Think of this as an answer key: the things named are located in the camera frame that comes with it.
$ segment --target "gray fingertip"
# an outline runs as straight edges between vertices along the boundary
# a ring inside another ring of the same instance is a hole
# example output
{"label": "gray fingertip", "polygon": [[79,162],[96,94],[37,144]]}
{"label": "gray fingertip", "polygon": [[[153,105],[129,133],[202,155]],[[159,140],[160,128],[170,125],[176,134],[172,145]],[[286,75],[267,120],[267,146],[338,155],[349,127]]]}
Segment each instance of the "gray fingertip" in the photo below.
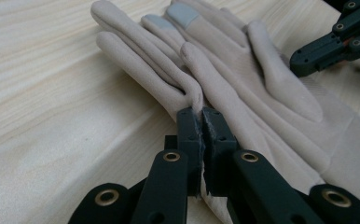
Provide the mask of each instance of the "gray fingertip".
{"label": "gray fingertip", "polygon": [[90,12],[98,16],[102,16],[107,10],[112,10],[111,12],[113,13],[113,10],[115,9],[117,9],[117,7],[113,3],[102,0],[92,3],[90,6]]}
{"label": "gray fingertip", "polygon": [[161,29],[176,29],[170,22],[157,15],[145,15],[144,19],[151,21]]}
{"label": "gray fingertip", "polygon": [[200,13],[194,8],[178,2],[170,5],[166,10],[166,13],[170,18],[179,23],[184,29],[186,29],[192,23],[192,21],[200,16]]}

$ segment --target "glove finger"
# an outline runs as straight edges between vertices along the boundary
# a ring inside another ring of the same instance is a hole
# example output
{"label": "glove finger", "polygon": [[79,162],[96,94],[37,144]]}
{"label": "glove finger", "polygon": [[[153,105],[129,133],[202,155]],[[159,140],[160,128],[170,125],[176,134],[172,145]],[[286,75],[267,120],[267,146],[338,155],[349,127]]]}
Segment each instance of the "glove finger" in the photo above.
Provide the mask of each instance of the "glove finger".
{"label": "glove finger", "polygon": [[203,45],[211,54],[221,61],[231,63],[247,50],[239,46],[210,22],[205,20],[198,11],[182,3],[174,3],[166,10],[166,16],[185,39],[198,47]]}
{"label": "glove finger", "polygon": [[[127,36],[126,33],[124,34],[121,31],[121,26],[128,26],[132,28],[132,34],[134,36],[142,35],[147,36],[147,39],[152,39],[151,36],[147,34],[148,32],[146,30],[143,30],[142,27],[135,24],[135,22],[129,19],[127,15],[125,15],[121,10],[119,10],[116,6],[114,6],[108,1],[94,2],[91,6],[90,13],[92,17],[96,20],[96,22],[98,22],[98,24],[102,26],[106,31],[113,32],[119,36]],[[169,84],[175,86],[176,88],[180,88],[180,85],[176,81],[174,81],[172,77],[168,76],[165,72],[163,72],[162,69],[143,52],[139,45],[129,43],[130,40],[132,39],[127,38],[127,44],[133,45],[136,48],[133,50],[139,52],[140,54],[143,54],[143,56],[146,57],[145,60],[150,64],[150,66],[156,69],[162,79],[164,79]]]}
{"label": "glove finger", "polygon": [[286,67],[272,45],[262,22],[252,21],[248,25],[250,42],[264,71],[267,91],[283,105],[302,117],[319,122],[323,110],[306,87]]}
{"label": "glove finger", "polygon": [[242,30],[227,20],[225,13],[212,5],[199,0],[176,0],[176,2],[188,5],[197,10],[205,20],[215,28],[224,33],[227,37],[242,47],[248,47],[247,36]]}
{"label": "glove finger", "polygon": [[142,24],[148,31],[163,40],[180,55],[180,48],[186,40],[169,21],[157,15],[145,15],[142,18]]}
{"label": "glove finger", "polygon": [[[226,7],[222,7],[220,8],[220,11],[222,12],[223,16],[227,18],[228,21],[232,22],[232,24],[236,27],[238,27],[238,29],[242,30],[242,32],[244,34],[247,34],[247,25],[239,20],[238,17],[236,17],[234,14],[232,14],[232,12],[227,9]],[[280,54],[280,57],[282,59],[282,61],[284,62],[284,64],[287,67],[290,67],[290,60],[287,58],[287,56],[285,56],[284,54],[282,54],[280,52],[279,49],[276,48],[276,51]]]}
{"label": "glove finger", "polygon": [[140,56],[115,34],[100,32],[96,42],[114,63],[118,64],[153,95],[174,120],[177,111],[191,105],[180,90],[162,80]]}
{"label": "glove finger", "polygon": [[91,14],[96,18],[97,22],[102,22],[105,26],[111,28],[162,79],[184,91],[189,97],[195,112],[200,114],[203,105],[201,86],[193,77],[179,69],[157,46],[145,38],[145,33],[148,33],[148,31],[107,1],[98,1],[92,4]]}

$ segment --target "wood grain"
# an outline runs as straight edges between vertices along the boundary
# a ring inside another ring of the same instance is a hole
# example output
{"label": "wood grain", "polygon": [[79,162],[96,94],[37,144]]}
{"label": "wood grain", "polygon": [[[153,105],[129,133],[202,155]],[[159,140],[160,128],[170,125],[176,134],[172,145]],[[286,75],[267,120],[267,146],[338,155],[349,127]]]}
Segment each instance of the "wood grain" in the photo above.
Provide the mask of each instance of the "wood grain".
{"label": "wood grain", "polygon": [[[168,0],[113,1],[132,19]],[[329,32],[322,1],[210,1],[263,20],[287,56]],[[143,179],[175,124],[97,48],[92,1],[0,1],[0,223],[66,223],[93,187]],[[360,114],[360,60],[313,75]],[[219,223],[202,201],[188,223]]]}

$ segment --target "wooden table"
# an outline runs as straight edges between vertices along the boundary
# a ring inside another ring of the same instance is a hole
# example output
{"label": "wooden table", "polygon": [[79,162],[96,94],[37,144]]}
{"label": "wooden table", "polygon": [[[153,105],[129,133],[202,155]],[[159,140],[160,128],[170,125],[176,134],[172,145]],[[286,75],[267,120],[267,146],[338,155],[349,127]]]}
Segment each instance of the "wooden table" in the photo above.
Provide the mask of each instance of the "wooden table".
{"label": "wooden table", "polygon": [[[135,21],[169,0],[114,1]],[[263,20],[287,56],[328,33],[320,0],[211,1]],[[93,187],[146,177],[175,124],[98,49],[92,1],[0,2],[0,223],[66,223]],[[360,114],[360,60],[313,75]],[[188,223],[219,223],[188,200]]]}

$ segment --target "black bracket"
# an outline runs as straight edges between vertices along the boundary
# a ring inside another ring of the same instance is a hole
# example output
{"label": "black bracket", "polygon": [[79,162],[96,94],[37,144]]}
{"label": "black bracket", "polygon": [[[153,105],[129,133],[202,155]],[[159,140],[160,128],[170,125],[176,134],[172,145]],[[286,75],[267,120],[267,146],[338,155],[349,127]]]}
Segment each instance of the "black bracket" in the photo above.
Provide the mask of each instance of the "black bracket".
{"label": "black bracket", "polygon": [[360,58],[360,0],[345,3],[332,32],[298,49],[291,56],[290,69],[297,77],[341,62]]}
{"label": "black bracket", "polygon": [[293,189],[263,155],[241,149],[221,113],[191,108],[177,114],[178,135],[165,138],[148,177],[130,189],[103,184],[91,190],[69,223],[187,222],[187,196],[200,196],[202,162],[207,191],[228,197],[235,224],[360,223],[360,200],[332,185],[308,195]]}

